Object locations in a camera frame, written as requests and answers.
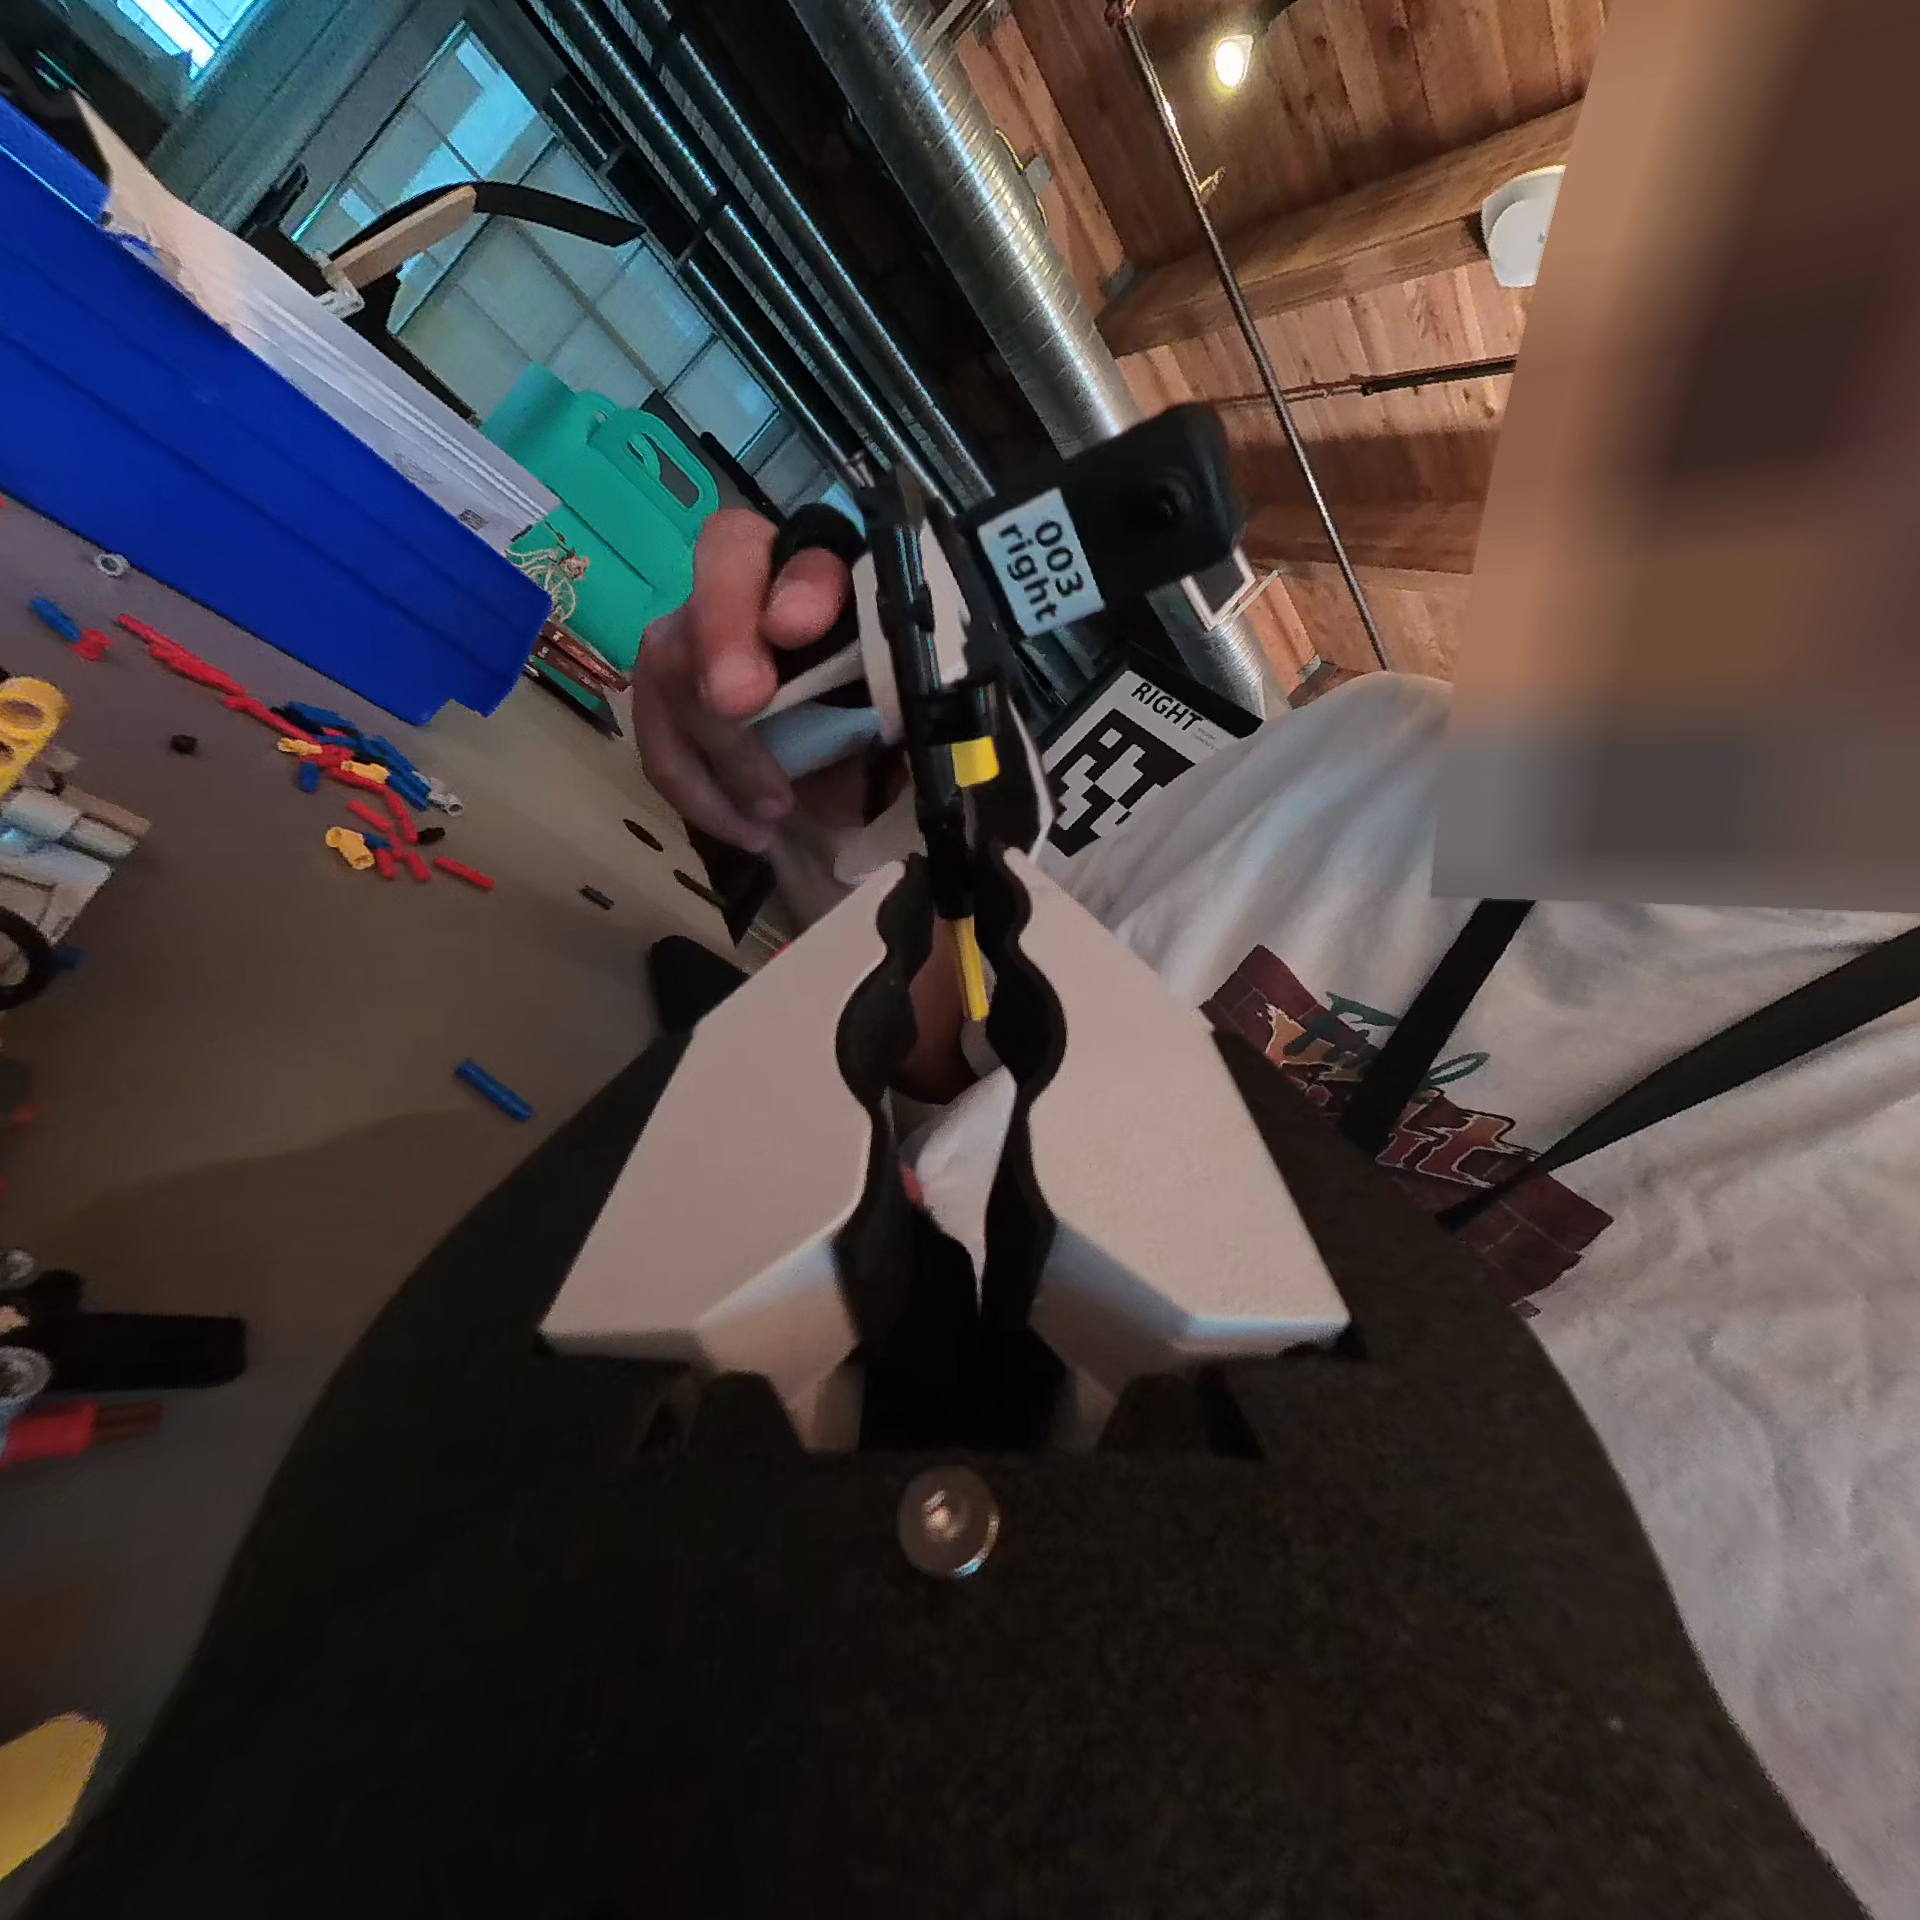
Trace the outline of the white paper bags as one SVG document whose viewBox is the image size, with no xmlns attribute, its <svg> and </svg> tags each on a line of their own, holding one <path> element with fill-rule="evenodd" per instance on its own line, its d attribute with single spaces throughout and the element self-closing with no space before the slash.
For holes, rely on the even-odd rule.
<svg viewBox="0 0 1920 1920">
<path fill-rule="evenodd" d="M 445 399 L 353 335 L 325 299 L 181 202 L 80 95 L 107 175 L 101 227 L 401 481 L 505 549 L 556 495 Z"/>
</svg>

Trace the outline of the black ceiling track rail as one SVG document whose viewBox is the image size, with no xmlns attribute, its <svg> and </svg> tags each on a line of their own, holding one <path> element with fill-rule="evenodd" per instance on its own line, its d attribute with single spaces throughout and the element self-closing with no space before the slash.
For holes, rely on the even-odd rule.
<svg viewBox="0 0 1920 1920">
<path fill-rule="evenodd" d="M 1294 386 L 1280 386 L 1284 407 L 1297 402 L 1320 402 L 1320 399 L 1349 399 L 1349 395 L 1397 395 L 1397 391 L 1424 391 L 1432 386 L 1469 386 L 1512 378 L 1517 371 L 1517 353 L 1496 353 L 1496 356 L 1473 356 L 1461 364 L 1426 364 L 1416 371 L 1371 371 L 1371 373 L 1349 373 L 1334 381 L 1312 381 Z"/>
</svg>

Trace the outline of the wide metal ventilation duct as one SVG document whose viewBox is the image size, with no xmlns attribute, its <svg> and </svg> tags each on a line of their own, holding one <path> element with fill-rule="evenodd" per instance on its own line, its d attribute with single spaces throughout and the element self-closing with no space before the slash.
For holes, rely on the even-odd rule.
<svg viewBox="0 0 1920 1920">
<path fill-rule="evenodd" d="M 1145 418 L 1013 156 L 920 2 L 794 2 L 878 160 L 1065 458 Z"/>
</svg>

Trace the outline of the black lego beam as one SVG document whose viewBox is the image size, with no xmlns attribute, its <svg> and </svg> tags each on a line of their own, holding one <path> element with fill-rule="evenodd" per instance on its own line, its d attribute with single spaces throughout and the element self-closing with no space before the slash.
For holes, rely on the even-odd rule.
<svg viewBox="0 0 1920 1920">
<path fill-rule="evenodd" d="M 249 1369 L 249 1319 L 228 1314 L 68 1314 L 13 1335 L 37 1354 L 52 1394 L 178 1394 Z"/>
</svg>

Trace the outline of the yellow lego panel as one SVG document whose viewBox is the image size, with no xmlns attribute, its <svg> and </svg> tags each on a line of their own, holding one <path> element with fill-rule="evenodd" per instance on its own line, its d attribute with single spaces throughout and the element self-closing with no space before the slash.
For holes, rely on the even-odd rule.
<svg viewBox="0 0 1920 1920">
<path fill-rule="evenodd" d="M 87 1712 L 48 1718 L 3 1741 L 3 1877 L 72 1826 L 102 1745 L 107 1726 Z"/>
</svg>

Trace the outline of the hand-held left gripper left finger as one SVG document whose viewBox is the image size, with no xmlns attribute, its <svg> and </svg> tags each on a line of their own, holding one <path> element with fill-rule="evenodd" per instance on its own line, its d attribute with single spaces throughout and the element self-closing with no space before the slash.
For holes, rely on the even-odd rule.
<svg viewBox="0 0 1920 1920">
<path fill-rule="evenodd" d="M 915 1267 L 887 1102 L 911 977 L 915 866 L 882 862 L 687 1034 L 543 1347 L 754 1375 L 805 1447 L 853 1447 L 851 1364 L 898 1330 Z"/>
</svg>

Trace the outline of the pile of small lego pieces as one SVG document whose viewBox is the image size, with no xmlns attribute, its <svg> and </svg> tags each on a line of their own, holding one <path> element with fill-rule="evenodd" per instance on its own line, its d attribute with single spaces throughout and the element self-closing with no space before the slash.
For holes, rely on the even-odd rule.
<svg viewBox="0 0 1920 1920">
<path fill-rule="evenodd" d="M 311 704 L 274 709 L 262 703 L 232 674 L 139 615 L 120 611 L 102 632 L 48 594 L 31 594 L 27 609 L 78 660 L 107 660 L 115 635 L 133 638 L 160 674 L 203 688 L 228 716 L 271 730 L 274 753 L 292 767 L 298 792 L 342 800 L 349 825 L 325 827 L 323 842 L 351 874 L 410 875 L 418 884 L 445 875 L 454 884 L 491 894 L 497 875 L 441 849 L 445 830 L 418 820 L 432 800 L 427 786 L 396 751 L 377 748 L 370 733 L 351 730 L 342 719 L 323 719 Z"/>
</svg>

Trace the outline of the blue plastic bin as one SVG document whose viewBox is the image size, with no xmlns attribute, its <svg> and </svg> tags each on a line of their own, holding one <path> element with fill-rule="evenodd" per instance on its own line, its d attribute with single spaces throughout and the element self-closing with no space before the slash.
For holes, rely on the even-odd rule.
<svg viewBox="0 0 1920 1920">
<path fill-rule="evenodd" d="M 3 492 L 406 723 L 497 711 L 546 594 L 101 227 L 3 103 Z"/>
</svg>

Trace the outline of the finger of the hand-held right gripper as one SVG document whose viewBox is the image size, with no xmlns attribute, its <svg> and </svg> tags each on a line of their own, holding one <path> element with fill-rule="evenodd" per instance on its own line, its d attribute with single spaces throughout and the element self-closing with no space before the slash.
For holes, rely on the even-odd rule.
<svg viewBox="0 0 1920 1920">
<path fill-rule="evenodd" d="M 1022 632 L 973 530 L 952 515 L 927 515 L 927 599 L 935 682 L 947 704 L 958 719 L 992 704 L 997 773 L 982 786 L 982 830 L 1038 854 L 1054 825 L 1054 792 L 1027 727 L 1027 675 L 1013 648 Z"/>
<path fill-rule="evenodd" d="M 891 751 L 906 739 L 906 703 L 888 635 L 891 599 L 868 541 L 851 560 L 851 611 L 862 691 L 853 704 L 837 704 L 837 751 Z"/>
</svg>

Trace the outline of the person's right hand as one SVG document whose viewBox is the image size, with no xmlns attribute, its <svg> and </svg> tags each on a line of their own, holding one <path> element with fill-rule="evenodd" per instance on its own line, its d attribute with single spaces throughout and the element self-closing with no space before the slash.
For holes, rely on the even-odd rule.
<svg viewBox="0 0 1920 1920">
<path fill-rule="evenodd" d="M 778 691 L 778 658 L 828 638 L 851 594 L 837 554 L 774 554 L 766 518 L 708 515 L 687 602 L 648 623 L 632 666 L 645 780 L 687 827 L 746 854 L 769 849 L 794 804 L 754 719 Z"/>
</svg>

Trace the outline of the white ceiling device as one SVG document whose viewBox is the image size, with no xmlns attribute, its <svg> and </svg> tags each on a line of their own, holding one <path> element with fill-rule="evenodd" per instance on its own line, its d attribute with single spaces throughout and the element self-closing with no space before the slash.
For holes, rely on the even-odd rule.
<svg viewBox="0 0 1920 1920">
<path fill-rule="evenodd" d="M 1503 181 L 1479 209 L 1479 242 L 1503 291 L 1529 291 L 1543 268 L 1566 163 L 1543 163 Z"/>
</svg>

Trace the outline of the black-white marker sign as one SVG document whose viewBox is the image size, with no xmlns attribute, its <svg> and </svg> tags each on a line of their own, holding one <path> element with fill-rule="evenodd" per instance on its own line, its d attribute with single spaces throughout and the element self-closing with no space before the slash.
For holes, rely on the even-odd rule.
<svg viewBox="0 0 1920 1920">
<path fill-rule="evenodd" d="M 1258 727 L 1257 711 L 1178 666 L 1137 648 L 1120 651 L 1040 743 L 1054 792 L 1047 854 L 1069 859 L 1111 837 L 1155 792 Z"/>
</svg>

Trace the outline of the partly built lego car chassis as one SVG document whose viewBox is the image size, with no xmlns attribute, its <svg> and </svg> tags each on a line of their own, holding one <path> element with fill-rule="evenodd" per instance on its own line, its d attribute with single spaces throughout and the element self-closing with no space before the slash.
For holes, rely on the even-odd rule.
<svg viewBox="0 0 1920 1920">
<path fill-rule="evenodd" d="M 133 858 L 145 825 L 68 782 L 57 748 L 64 691 L 3 674 L 3 1015 L 21 1012 L 78 962 L 80 911 Z M 109 1386 L 97 1354 L 72 1355 L 83 1327 L 80 1281 L 53 1278 L 3 1237 L 3 1469 L 68 1461 L 153 1434 L 164 1401 Z"/>
</svg>

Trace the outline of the small black yellow lego assembly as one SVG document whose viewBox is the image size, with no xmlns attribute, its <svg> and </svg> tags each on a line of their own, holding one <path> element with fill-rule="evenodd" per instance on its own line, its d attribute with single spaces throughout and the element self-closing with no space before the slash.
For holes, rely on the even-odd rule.
<svg viewBox="0 0 1920 1920">
<path fill-rule="evenodd" d="M 977 934 L 970 795 L 997 776 L 995 682 L 967 662 L 967 594 L 920 481 L 891 468 L 862 515 L 872 623 L 891 674 L 935 922 L 947 934 L 963 1021 L 979 1025 L 992 991 Z"/>
</svg>

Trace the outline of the white printed t-shirt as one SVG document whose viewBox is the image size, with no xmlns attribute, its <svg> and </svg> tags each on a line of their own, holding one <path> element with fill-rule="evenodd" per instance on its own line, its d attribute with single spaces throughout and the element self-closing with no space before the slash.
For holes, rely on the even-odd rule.
<svg viewBox="0 0 1920 1920">
<path fill-rule="evenodd" d="M 1473 917 L 1429 881 L 1448 691 L 1361 675 L 1047 874 L 1330 1121 Z M 1375 1162 L 1443 1213 L 1652 1068 L 1915 927 L 1533 906 Z M 1703 1664 L 1876 1915 L 1915 1915 L 1915 1006 L 1461 1226 L 1599 1426 Z"/>
</svg>

